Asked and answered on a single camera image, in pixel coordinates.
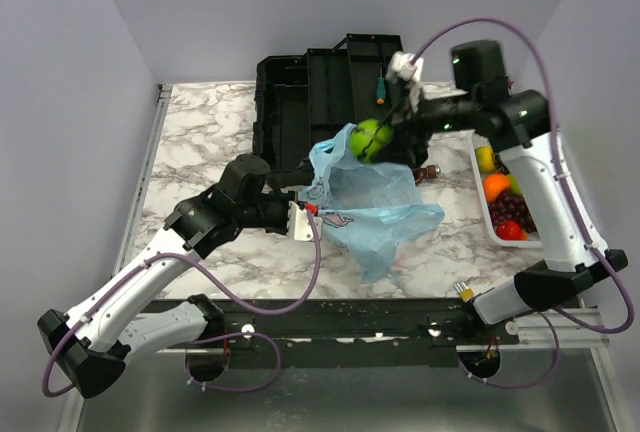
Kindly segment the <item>black open toolbox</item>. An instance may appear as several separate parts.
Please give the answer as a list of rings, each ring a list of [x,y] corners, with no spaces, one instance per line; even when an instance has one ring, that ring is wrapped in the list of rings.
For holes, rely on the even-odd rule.
[[[312,147],[348,123],[385,118],[402,102],[402,88],[386,80],[386,103],[375,99],[398,35],[348,33],[331,48],[268,56],[257,64],[252,153],[273,169],[309,161]]]

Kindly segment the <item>green pear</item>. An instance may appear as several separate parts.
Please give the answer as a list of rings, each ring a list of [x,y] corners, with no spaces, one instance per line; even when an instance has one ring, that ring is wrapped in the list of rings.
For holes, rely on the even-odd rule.
[[[512,194],[522,197],[523,194],[515,176],[513,174],[508,174],[507,178],[509,179],[509,182],[510,182],[510,192]]]

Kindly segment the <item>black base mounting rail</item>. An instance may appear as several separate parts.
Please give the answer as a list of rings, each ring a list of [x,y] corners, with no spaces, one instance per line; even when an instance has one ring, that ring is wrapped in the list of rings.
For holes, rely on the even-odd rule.
[[[505,323],[486,326],[459,299],[309,299],[267,316],[231,300],[203,303],[209,322],[200,338],[220,343],[232,368],[454,367],[464,348],[503,348],[518,338]]]

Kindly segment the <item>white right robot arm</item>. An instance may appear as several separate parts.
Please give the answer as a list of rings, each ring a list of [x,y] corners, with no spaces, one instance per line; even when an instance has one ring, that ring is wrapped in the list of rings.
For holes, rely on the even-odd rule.
[[[382,160],[417,166],[427,157],[429,139],[444,132],[473,131],[486,138],[514,175],[539,235],[543,259],[500,286],[476,296],[473,311],[460,319],[460,331],[480,344],[496,323],[529,311],[561,306],[611,278],[629,264],[624,251],[610,248],[589,219],[570,175],[561,141],[551,129],[550,103],[534,90],[512,93],[502,49],[478,40],[450,51],[455,86],[461,95],[427,99],[420,58],[396,52],[386,71],[390,82],[406,87],[401,119]]]

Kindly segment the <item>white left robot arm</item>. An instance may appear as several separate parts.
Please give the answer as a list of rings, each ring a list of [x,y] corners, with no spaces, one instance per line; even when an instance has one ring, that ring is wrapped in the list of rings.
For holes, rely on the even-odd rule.
[[[260,157],[237,156],[218,182],[178,202],[144,250],[98,291],[66,312],[45,312],[37,322],[50,354],[43,394],[49,398],[62,394],[50,387],[55,367],[69,379],[67,391],[93,398],[142,355],[181,344],[229,346],[259,337],[252,322],[233,324],[204,295],[192,296],[164,313],[140,317],[167,285],[190,269],[200,271],[251,316],[284,315],[300,307],[309,290],[285,307],[265,309],[240,299],[202,265],[215,249],[234,241],[245,229],[321,245],[322,225],[315,208],[299,202],[293,192],[264,192],[269,175],[270,167]]]

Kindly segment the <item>brown small figurine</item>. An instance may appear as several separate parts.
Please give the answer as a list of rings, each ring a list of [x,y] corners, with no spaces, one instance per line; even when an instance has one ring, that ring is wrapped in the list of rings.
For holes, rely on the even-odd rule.
[[[437,179],[440,173],[440,167],[434,164],[425,165],[423,167],[414,168],[412,170],[414,183],[416,186],[419,186],[426,181]]]

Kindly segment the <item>yellow connector plug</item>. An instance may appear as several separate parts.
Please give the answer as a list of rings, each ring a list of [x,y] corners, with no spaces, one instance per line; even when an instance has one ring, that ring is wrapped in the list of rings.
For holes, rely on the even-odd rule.
[[[474,298],[473,290],[463,281],[456,282],[454,285],[454,290],[464,303],[467,303]]]

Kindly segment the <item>yellow lemon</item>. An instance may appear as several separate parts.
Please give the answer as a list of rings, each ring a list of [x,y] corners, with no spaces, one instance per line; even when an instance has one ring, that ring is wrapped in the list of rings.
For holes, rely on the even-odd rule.
[[[495,153],[491,146],[485,145],[475,149],[478,170],[481,174],[492,174],[497,170]]]

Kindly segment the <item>orange fruit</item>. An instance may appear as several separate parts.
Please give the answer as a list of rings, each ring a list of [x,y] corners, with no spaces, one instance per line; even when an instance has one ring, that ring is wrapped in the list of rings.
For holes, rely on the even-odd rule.
[[[511,188],[511,180],[505,174],[494,173],[483,179],[482,187],[486,201],[493,203],[503,192]]]

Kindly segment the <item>red strawberry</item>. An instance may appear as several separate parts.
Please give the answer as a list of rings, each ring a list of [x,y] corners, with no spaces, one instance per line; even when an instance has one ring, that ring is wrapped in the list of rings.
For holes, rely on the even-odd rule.
[[[504,241],[526,241],[527,232],[514,220],[505,220],[495,228],[495,234]]]

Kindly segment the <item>light blue printed plastic bag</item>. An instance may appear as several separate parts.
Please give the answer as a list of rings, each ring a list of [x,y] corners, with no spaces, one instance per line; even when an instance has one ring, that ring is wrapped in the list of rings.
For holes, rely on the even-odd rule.
[[[360,162],[350,147],[356,129],[349,123],[313,146],[313,179],[298,197],[318,208],[323,235],[351,254],[365,281],[374,282],[390,271],[399,245],[436,229],[445,212],[422,200],[409,167]]]

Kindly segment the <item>white plastic fruit basket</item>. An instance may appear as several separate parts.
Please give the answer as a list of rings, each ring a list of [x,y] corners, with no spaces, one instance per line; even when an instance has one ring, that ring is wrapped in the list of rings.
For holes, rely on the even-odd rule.
[[[515,176],[487,139],[470,134],[467,142],[489,238],[502,247],[541,249],[537,227]]]

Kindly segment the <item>red purple grape bunch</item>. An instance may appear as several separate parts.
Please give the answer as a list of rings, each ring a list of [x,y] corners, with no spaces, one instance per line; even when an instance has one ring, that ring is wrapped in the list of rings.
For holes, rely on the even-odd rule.
[[[505,220],[516,221],[527,233],[536,232],[536,226],[523,197],[503,192],[498,199],[488,204],[492,225],[496,227]]]

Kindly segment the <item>green orange screwdriver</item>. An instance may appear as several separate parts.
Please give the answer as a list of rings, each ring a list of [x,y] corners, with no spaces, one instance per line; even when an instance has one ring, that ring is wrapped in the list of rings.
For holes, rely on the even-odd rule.
[[[378,105],[384,105],[386,103],[386,81],[385,78],[380,76],[377,79],[376,83],[376,91],[375,91],[375,99]]]

